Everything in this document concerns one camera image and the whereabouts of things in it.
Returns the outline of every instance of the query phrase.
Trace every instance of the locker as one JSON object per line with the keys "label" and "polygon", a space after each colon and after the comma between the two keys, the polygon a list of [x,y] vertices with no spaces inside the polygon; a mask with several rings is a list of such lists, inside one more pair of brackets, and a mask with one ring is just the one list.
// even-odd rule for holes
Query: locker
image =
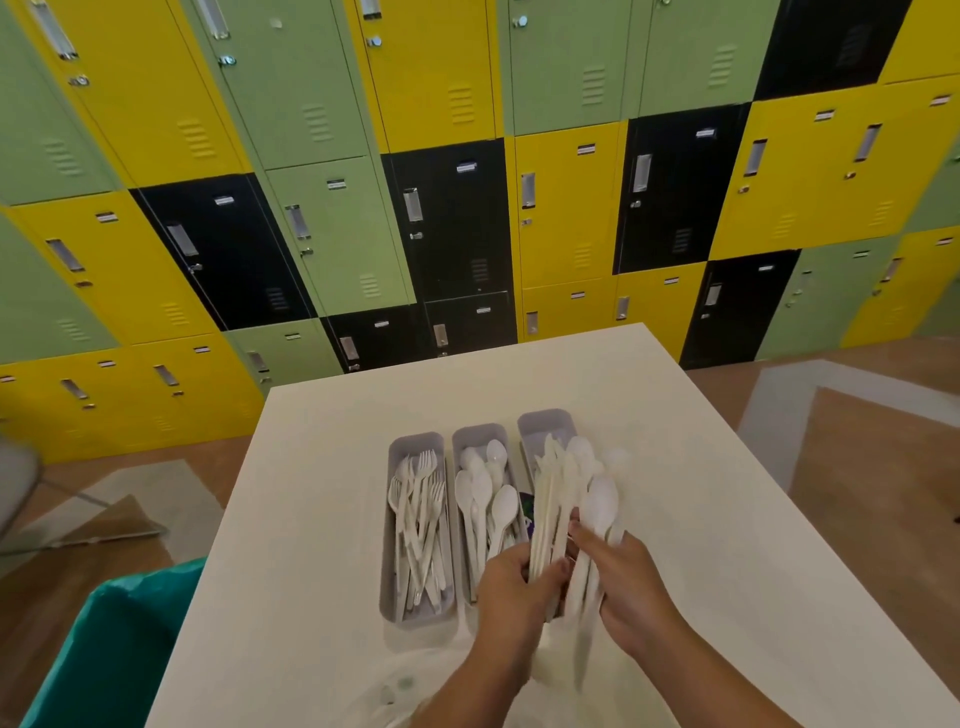
{"label": "locker", "polygon": [[0,4],[0,203],[23,205],[118,186],[9,12]]}
{"label": "locker", "polygon": [[711,259],[831,242],[815,234],[816,225],[871,123],[869,92],[847,88],[751,105]]}
{"label": "locker", "polygon": [[756,358],[839,349],[897,243],[891,235],[802,251]]}
{"label": "locker", "polygon": [[267,173],[329,315],[407,303],[369,157]]}
{"label": "locker", "polygon": [[825,242],[900,232],[960,128],[960,76],[874,86],[867,102],[825,189]]}
{"label": "locker", "polygon": [[162,447],[163,432],[143,400],[146,381],[131,349],[0,367],[3,431],[33,445],[45,462]]}
{"label": "locker", "polygon": [[0,363],[116,345],[93,312],[0,214]]}
{"label": "locker", "polygon": [[315,315],[256,176],[175,182],[134,197],[221,329]]}
{"label": "locker", "polygon": [[859,347],[910,336],[960,270],[960,228],[905,235],[843,339]]}
{"label": "locker", "polygon": [[342,313],[327,319],[347,372],[406,364],[434,356],[420,305]]}
{"label": "locker", "polygon": [[616,277],[523,289],[523,340],[611,327]]}
{"label": "locker", "polygon": [[618,325],[645,324],[660,345],[680,360],[706,263],[690,263],[616,277]]}
{"label": "locker", "polygon": [[8,0],[137,186],[244,171],[165,0]]}
{"label": "locker", "polygon": [[620,117],[631,0],[510,0],[517,135]]}
{"label": "locker", "polygon": [[617,271],[706,260],[750,105],[630,121]]}
{"label": "locker", "polygon": [[960,73],[960,4],[913,0],[880,73],[882,84]]}
{"label": "locker", "polygon": [[611,273],[625,132],[626,124],[604,124],[516,138],[524,288]]}
{"label": "locker", "polygon": [[960,225],[960,136],[907,221],[907,232]]}
{"label": "locker", "polygon": [[753,101],[779,4],[654,3],[639,115]]}
{"label": "locker", "polygon": [[239,328],[227,339],[264,397],[271,387],[344,372],[317,319]]}
{"label": "locker", "polygon": [[504,140],[385,155],[419,301],[511,288]]}
{"label": "locker", "polygon": [[778,251],[708,263],[680,365],[753,361],[799,256]]}
{"label": "locker", "polygon": [[484,0],[354,3],[390,152],[494,137]]}
{"label": "locker", "polygon": [[129,192],[20,206],[12,216],[121,343],[216,330]]}
{"label": "locker", "polygon": [[132,349],[148,382],[140,398],[172,443],[240,437],[256,428],[263,396],[220,333]]}
{"label": "locker", "polygon": [[194,2],[266,169],[368,153],[329,0]]}
{"label": "locker", "polygon": [[956,336],[960,334],[960,278],[954,279],[920,327],[917,336]]}
{"label": "locker", "polygon": [[756,98],[875,83],[910,0],[782,0]]}
{"label": "locker", "polygon": [[426,305],[426,318],[437,356],[516,343],[516,316],[509,293],[434,301]]}

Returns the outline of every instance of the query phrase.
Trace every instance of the cutlery tray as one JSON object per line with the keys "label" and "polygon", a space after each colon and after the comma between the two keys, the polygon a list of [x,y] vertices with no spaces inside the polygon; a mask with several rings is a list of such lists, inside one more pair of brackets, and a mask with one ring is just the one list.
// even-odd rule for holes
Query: cutlery tray
{"label": "cutlery tray", "polygon": [[566,448],[570,440],[576,436],[577,428],[573,418],[565,409],[542,409],[539,412],[527,412],[520,415],[516,421],[516,428],[520,431],[520,449],[523,452],[523,461],[530,477],[530,487],[533,488],[534,475],[537,468],[537,457],[543,457],[543,444],[547,434],[551,434]]}
{"label": "cutlery tray", "polygon": [[[446,483],[444,491],[444,505],[440,512],[440,521],[437,524],[437,540],[440,542],[440,553],[444,559],[444,577],[446,589],[441,592],[441,606],[439,612],[434,612],[433,605],[423,592],[422,600],[413,610],[405,612],[400,622],[396,621],[396,577],[394,564],[394,535],[396,533],[396,515],[387,501],[390,490],[390,481],[396,473],[396,467],[406,456],[416,457],[425,450],[432,449],[437,455],[437,473]],[[449,619],[451,611],[456,615],[456,588],[453,579],[453,558],[450,547],[450,520],[449,503],[452,498],[453,479],[447,478],[446,458],[444,457],[444,437],[437,432],[423,432],[419,435],[408,435],[394,440],[387,451],[387,482],[383,494],[383,507],[386,511],[383,522],[383,556],[380,567],[380,614],[388,621],[404,629],[412,629],[437,621]]]}
{"label": "cutlery tray", "polygon": [[[472,427],[461,427],[456,432],[453,433],[452,445],[453,445],[453,471],[458,473],[463,468],[460,467],[460,453],[463,452],[466,448],[477,448],[479,455],[487,460],[487,443],[490,440],[499,440],[503,443],[503,447],[507,449],[507,468],[504,471],[506,482],[510,483],[516,488],[517,494],[520,495],[520,488],[516,483],[516,477],[514,476],[514,458],[510,456],[510,445],[509,440],[507,439],[507,428],[503,425],[498,425],[497,423],[489,423],[486,425],[474,425]],[[454,482],[453,477],[450,478],[450,483]],[[470,578],[469,578],[469,566],[467,563],[468,560],[468,551],[467,551],[467,530],[464,526],[464,514],[460,510],[460,507],[457,505],[457,499],[454,496],[450,501],[450,509],[454,513],[453,523],[451,528],[451,540],[453,542],[453,557],[457,563],[457,571],[461,573],[460,580],[460,594],[467,601],[468,604],[475,604],[477,597],[473,593],[473,589],[470,587]],[[514,521],[516,526],[517,533],[519,534],[519,539],[521,542],[529,541],[527,536],[526,524],[523,522],[523,509],[518,508],[516,513],[516,521]]]}

